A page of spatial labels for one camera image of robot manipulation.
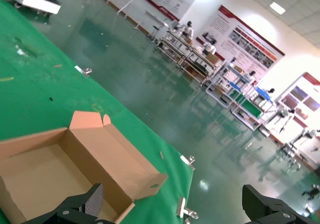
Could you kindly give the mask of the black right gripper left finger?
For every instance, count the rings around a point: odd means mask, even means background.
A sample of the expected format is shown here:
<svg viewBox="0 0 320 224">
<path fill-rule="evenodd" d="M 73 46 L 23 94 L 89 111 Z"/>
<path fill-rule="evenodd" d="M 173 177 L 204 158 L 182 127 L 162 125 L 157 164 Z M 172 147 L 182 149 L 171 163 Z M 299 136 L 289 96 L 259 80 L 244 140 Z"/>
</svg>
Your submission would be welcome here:
<svg viewBox="0 0 320 224">
<path fill-rule="evenodd" d="M 96 183 L 86 193 L 69 196 L 54 210 L 26 223 L 94 223 L 103 206 L 103 189 Z"/>
</svg>

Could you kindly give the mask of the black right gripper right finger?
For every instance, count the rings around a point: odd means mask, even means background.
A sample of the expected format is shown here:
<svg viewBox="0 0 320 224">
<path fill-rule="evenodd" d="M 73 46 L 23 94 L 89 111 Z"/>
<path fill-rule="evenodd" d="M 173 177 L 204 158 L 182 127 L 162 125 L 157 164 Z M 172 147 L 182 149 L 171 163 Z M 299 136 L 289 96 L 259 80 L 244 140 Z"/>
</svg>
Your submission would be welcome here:
<svg viewBox="0 0 320 224">
<path fill-rule="evenodd" d="M 250 184 L 242 187 L 242 208 L 250 219 L 249 223 L 316 223 L 284 201 L 260 194 Z"/>
</svg>

